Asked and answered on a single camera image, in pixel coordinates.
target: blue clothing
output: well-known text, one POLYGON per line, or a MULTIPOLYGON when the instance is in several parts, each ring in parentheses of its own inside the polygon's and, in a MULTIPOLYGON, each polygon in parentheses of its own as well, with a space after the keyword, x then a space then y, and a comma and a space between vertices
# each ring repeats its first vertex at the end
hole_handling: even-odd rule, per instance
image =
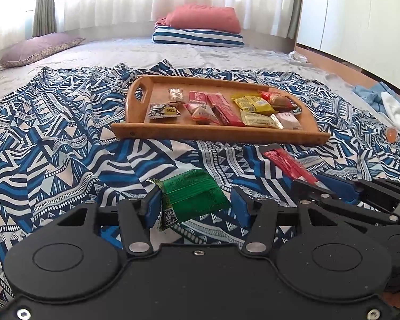
POLYGON ((390 89, 388 85, 383 82, 375 84, 370 89, 366 89, 361 85, 356 85, 353 88, 353 92, 359 95, 363 100, 365 100, 375 111, 384 113, 385 115, 387 115, 387 113, 382 102, 381 93, 389 93, 400 103, 400 96, 397 95, 394 90, 390 89))

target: blue patterned sheet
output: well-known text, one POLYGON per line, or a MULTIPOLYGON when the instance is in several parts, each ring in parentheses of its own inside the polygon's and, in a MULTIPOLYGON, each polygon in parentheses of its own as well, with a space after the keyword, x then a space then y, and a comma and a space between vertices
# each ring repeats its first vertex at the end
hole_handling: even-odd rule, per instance
MULTIPOLYGON (((400 181, 400 136, 388 144, 385 126, 369 113, 295 73, 174 69, 167 61, 148 70, 124 64, 45 67, 0 100, 0 306, 12 298, 2 262, 13 245, 82 201, 111 206, 123 198, 144 196, 152 188, 149 177, 171 177, 202 167, 226 192, 239 185, 253 196, 294 206, 287 195, 290 180, 254 145, 117 140, 110 124, 124 120, 127 89, 140 74, 216 78, 286 90, 308 105, 321 130, 331 133, 323 146, 285 146, 308 170, 400 181)), ((230 213, 222 211, 175 225, 173 230, 183 241, 194 243, 241 245, 247 234, 230 213)), ((292 235, 288 227, 279 229, 282 242, 292 235)), ((121 247, 116 227, 103 227, 102 236, 121 247)))

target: bed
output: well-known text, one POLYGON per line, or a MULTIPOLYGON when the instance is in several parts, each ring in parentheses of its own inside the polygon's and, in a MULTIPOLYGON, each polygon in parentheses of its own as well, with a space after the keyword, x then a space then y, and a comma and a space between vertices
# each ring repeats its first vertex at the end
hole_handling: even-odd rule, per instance
MULTIPOLYGON (((118 141, 110 124, 124 119, 125 94, 140 74, 215 78, 273 85, 308 105, 321 130, 320 147, 286 145, 313 173, 400 181, 400 136, 385 138, 385 119, 335 76, 284 54, 244 49, 151 44, 150 40, 92 42, 0 72, 0 306, 12 298, 2 261, 37 228, 82 201, 115 205, 142 197, 148 178, 206 169, 226 195, 239 185, 252 196, 289 198, 290 180, 255 145, 209 141, 118 141)), ((152 231, 152 243, 243 244, 248 232, 230 212, 213 213, 152 231)), ((294 230, 281 227, 281 243, 294 230)), ((121 247, 116 227, 103 238, 121 247)))

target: wooden tray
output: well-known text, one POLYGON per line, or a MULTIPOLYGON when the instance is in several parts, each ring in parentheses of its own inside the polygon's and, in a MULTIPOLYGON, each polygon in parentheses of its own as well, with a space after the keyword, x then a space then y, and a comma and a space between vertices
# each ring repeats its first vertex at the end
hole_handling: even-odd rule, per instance
POLYGON ((240 116, 239 108, 231 101, 230 96, 239 93, 257 93, 268 91, 270 87, 258 84, 223 81, 217 79, 171 77, 171 76, 140 76, 129 88, 126 102, 126 122, 113 123, 111 129, 119 139, 198 139, 221 142, 243 143, 290 143, 298 145, 322 145, 330 134, 320 132, 310 110, 295 96, 272 88, 289 97, 302 110, 297 115, 303 130, 278 130, 261 127, 236 127, 223 125, 198 125, 190 113, 180 108, 178 118, 149 119, 147 117, 150 103, 165 103, 169 101, 169 88, 183 90, 184 99, 188 101, 190 91, 206 93, 222 93, 232 104, 233 111, 240 116), (143 91, 141 101, 135 98, 135 91, 140 87, 143 91))

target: striped pillow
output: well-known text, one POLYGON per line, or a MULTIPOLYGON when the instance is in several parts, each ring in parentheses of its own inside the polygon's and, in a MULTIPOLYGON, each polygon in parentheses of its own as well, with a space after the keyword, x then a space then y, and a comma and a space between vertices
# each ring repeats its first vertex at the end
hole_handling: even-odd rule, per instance
POLYGON ((194 44, 198 46, 243 47, 243 37, 224 31, 202 29, 174 29, 157 26, 152 38, 154 43, 194 44))

